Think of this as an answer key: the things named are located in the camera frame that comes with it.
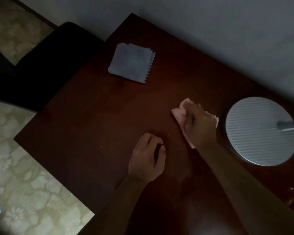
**person's left hand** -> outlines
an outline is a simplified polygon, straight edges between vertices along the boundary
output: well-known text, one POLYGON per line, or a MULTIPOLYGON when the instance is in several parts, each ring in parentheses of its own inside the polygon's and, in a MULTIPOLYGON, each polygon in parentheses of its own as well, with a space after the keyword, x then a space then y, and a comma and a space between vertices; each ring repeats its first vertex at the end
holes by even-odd
POLYGON ((156 179, 165 168, 165 146, 163 140, 153 134, 145 133, 138 140, 129 161, 128 175, 148 183, 156 179), (157 144, 162 144, 155 162, 154 152, 157 144))

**gray wall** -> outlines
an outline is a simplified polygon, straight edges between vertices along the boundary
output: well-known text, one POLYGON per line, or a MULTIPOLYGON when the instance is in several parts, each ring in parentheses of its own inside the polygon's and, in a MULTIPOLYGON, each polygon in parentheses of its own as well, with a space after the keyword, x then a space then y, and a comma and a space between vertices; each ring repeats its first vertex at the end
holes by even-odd
POLYGON ((131 13, 294 100, 294 0, 20 0, 105 40, 131 13))

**floor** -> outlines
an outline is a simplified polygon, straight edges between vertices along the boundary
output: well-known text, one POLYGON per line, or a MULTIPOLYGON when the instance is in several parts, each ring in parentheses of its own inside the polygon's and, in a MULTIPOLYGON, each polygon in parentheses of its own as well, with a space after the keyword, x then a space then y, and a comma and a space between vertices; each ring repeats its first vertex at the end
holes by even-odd
MULTIPOLYGON (((13 64, 52 31, 0 0, 0 51, 13 64)), ((33 116, 0 103, 0 227, 16 235, 76 235, 94 214, 13 140, 33 116)))

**person's right arm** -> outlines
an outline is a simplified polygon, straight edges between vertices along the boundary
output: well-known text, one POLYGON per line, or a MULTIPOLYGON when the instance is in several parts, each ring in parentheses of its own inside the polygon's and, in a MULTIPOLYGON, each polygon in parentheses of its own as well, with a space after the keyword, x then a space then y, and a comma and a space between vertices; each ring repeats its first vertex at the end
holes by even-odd
POLYGON ((184 128, 207 162, 249 234, 294 234, 294 211, 216 142, 216 120, 200 105, 185 104, 184 128))

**black chair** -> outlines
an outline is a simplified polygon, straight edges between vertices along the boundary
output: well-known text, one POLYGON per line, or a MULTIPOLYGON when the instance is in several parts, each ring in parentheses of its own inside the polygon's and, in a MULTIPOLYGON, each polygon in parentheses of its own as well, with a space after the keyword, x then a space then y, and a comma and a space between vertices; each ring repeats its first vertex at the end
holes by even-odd
POLYGON ((59 26, 13 66, 0 53, 0 101, 39 111, 104 42, 82 27, 59 26))

